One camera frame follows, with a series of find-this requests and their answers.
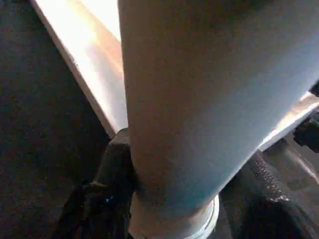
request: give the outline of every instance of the black textured material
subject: black textured material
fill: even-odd
[[[317,83],[311,88],[311,93],[313,93],[315,96],[319,97],[319,80]]]
[[[49,238],[108,141],[30,4],[0,0],[0,238]]]
[[[236,239],[313,239],[319,227],[257,152],[221,192]]]
[[[319,153],[319,110],[295,129],[294,136],[297,144],[306,145],[313,152]]]
[[[108,144],[94,183],[77,187],[63,208],[52,239],[126,239],[135,187],[129,133],[123,129]]]

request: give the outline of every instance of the pole base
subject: pole base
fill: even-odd
[[[147,211],[139,205],[136,197],[133,197],[132,201],[132,219],[130,226],[130,234],[134,239],[207,239],[216,227],[218,215],[219,215],[219,198],[218,195],[210,202],[207,208],[200,212],[198,216],[183,219],[186,224],[188,224],[187,229],[191,228],[193,225],[198,225],[202,217],[208,218],[202,224],[202,226],[196,227],[195,232],[191,231],[180,231],[165,234],[163,232],[167,231],[167,227],[173,228],[176,224],[177,227],[180,226],[180,220],[169,219],[169,222],[161,222],[161,220],[153,219],[153,222],[149,219]]]

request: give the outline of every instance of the white surface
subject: white surface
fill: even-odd
[[[108,43],[113,36],[77,0],[32,3],[106,132],[112,136],[127,127],[122,62]]]
[[[117,0],[80,0],[121,41]]]

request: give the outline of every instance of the dark carpet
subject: dark carpet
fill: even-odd
[[[25,0],[0,0],[0,238],[49,238],[108,136]]]

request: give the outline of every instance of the white pole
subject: white pole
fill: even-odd
[[[136,238],[196,235],[319,76],[319,1],[244,2],[119,1]]]

